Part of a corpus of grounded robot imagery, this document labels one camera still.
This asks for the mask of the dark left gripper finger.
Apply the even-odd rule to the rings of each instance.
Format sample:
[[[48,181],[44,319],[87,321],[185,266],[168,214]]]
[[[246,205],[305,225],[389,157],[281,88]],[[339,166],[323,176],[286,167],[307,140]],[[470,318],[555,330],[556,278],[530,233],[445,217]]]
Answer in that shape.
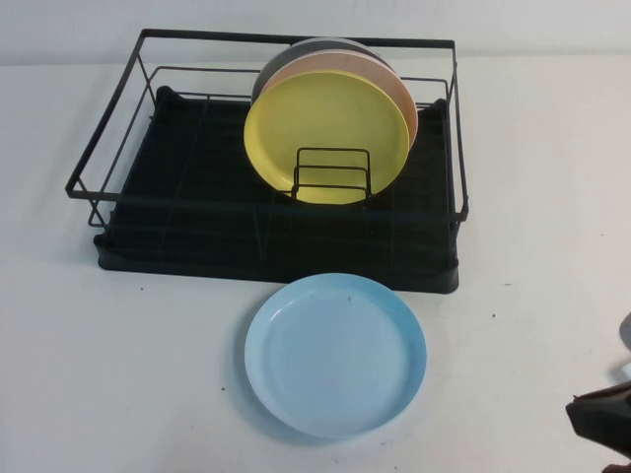
[[[576,435],[630,459],[630,412],[611,405],[571,403],[566,412]]]

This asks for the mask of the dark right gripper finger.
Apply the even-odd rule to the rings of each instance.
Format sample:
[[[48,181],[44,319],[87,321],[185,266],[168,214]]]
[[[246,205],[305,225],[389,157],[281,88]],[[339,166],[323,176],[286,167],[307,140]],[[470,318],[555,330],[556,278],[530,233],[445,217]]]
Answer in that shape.
[[[572,405],[576,407],[596,406],[606,409],[629,409],[630,386],[615,385],[605,389],[579,395],[574,398]]]

